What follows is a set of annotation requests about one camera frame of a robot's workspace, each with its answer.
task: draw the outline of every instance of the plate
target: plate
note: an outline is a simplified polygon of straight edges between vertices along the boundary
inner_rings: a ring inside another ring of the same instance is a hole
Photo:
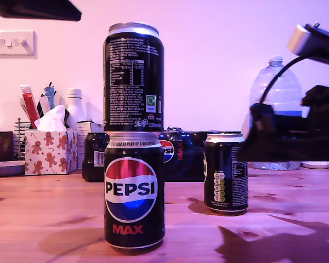
[[[24,161],[0,162],[0,177],[24,175],[25,167]]]

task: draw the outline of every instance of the pepsi logo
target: pepsi logo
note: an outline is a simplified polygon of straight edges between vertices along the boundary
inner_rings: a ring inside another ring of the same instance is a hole
[[[105,200],[109,213],[123,223],[146,217],[157,197],[157,178],[143,160],[123,157],[113,160],[105,172]]]
[[[160,143],[164,149],[164,162],[167,163],[173,158],[174,155],[174,146],[170,141],[162,141],[160,140]]]

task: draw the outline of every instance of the pink wall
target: pink wall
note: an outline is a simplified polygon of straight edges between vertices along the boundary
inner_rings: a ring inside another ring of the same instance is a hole
[[[32,85],[37,99],[50,81],[65,99],[68,88],[81,88],[88,117],[102,121],[103,42],[109,26],[123,21],[160,32],[165,126],[240,130],[249,90],[268,58],[294,58],[286,45],[295,26],[317,21],[329,30],[329,0],[72,2],[83,13],[80,22],[0,18],[0,30],[34,30],[38,39],[36,59],[0,59],[1,130],[25,117],[19,85]],[[304,61],[292,71],[304,91],[329,85],[329,66]]]

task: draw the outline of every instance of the wooden table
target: wooden table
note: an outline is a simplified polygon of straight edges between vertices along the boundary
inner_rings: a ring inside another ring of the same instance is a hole
[[[104,240],[102,183],[69,175],[0,178],[0,263],[329,262],[329,169],[249,170],[249,208],[222,216],[203,184],[166,183],[166,236],[122,254]]]

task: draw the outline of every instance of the light switch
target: light switch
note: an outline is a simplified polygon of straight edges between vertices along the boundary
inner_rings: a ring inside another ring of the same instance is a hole
[[[12,47],[12,41],[11,41],[11,38],[6,38],[5,39],[5,43],[6,43],[6,47]]]
[[[18,47],[18,38],[14,38],[13,39],[13,43],[12,43],[12,45],[14,46],[14,47]]]
[[[0,47],[3,47],[5,45],[5,39],[0,38]]]
[[[0,55],[33,56],[35,42],[34,31],[0,31]]]
[[[18,43],[20,44],[21,47],[24,47],[26,45],[26,40],[24,38],[19,38]]]

